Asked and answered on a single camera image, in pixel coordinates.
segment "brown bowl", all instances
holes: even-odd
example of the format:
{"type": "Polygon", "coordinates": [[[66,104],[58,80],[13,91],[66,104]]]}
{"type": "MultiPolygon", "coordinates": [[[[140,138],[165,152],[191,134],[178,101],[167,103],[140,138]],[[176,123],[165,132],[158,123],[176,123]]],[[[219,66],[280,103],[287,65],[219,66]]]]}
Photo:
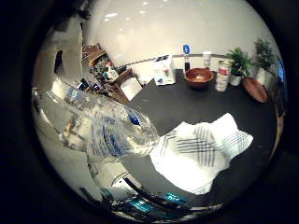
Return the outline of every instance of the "brown bowl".
{"type": "Polygon", "coordinates": [[[188,70],[184,77],[189,86],[196,89],[203,89],[208,86],[214,75],[208,69],[193,68],[188,70]]]}

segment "plastic water bottle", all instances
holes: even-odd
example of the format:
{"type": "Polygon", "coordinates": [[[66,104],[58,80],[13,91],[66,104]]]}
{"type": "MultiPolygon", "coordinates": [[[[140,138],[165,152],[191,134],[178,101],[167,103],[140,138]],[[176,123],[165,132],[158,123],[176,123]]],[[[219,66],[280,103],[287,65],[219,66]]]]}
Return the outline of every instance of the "plastic water bottle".
{"type": "Polygon", "coordinates": [[[57,79],[55,90],[46,92],[44,100],[47,102],[42,103],[42,109],[60,132],[71,119],[81,120],[65,140],[70,148],[85,151],[94,162],[114,161],[126,155],[143,157],[158,145],[159,135],[146,115],[103,95],[91,95],[57,79]]]}

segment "plant pot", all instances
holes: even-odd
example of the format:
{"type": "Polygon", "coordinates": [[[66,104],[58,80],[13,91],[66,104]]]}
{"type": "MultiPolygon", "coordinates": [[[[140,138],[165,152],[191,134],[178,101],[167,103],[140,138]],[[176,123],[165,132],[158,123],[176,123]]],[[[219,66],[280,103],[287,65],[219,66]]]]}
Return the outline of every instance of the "plant pot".
{"type": "Polygon", "coordinates": [[[260,67],[257,75],[255,76],[255,79],[264,86],[266,81],[265,76],[266,76],[266,71],[262,67],[260,67]]]}
{"type": "Polygon", "coordinates": [[[242,77],[238,77],[238,76],[235,76],[235,75],[231,74],[231,76],[230,76],[230,84],[232,86],[238,86],[240,84],[240,82],[241,82],[241,79],[242,79],[242,77]]]}

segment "dish towel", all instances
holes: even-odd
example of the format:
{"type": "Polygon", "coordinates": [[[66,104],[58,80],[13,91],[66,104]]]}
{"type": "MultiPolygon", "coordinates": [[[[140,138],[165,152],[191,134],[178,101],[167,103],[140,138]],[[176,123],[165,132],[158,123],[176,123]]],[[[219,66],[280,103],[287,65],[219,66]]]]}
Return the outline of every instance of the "dish towel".
{"type": "Polygon", "coordinates": [[[180,189],[205,194],[230,160],[246,150],[253,137],[237,129],[232,115],[212,123],[182,122],[160,138],[150,158],[158,173],[180,189]]]}

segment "potted plant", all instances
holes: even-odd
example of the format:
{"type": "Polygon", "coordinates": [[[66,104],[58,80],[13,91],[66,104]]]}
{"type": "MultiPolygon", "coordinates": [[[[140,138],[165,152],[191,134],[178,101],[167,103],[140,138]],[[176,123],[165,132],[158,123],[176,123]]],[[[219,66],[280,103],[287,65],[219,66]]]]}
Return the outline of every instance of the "potted plant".
{"type": "Polygon", "coordinates": [[[249,68],[253,66],[253,63],[251,62],[249,55],[242,51],[241,48],[231,49],[226,55],[233,60],[230,84],[238,86],[242,77],[249,76],[249,68]]]}
{"type": "Polygon", "coordinates": [[[274,63],[274,55],[270,48],[270,43],[259,38],[255,43],[256,59],[255,64],[259,67],[256,79],[262,84],[265,84],[265,76],[269,74],[269,69],[274,63]]]}

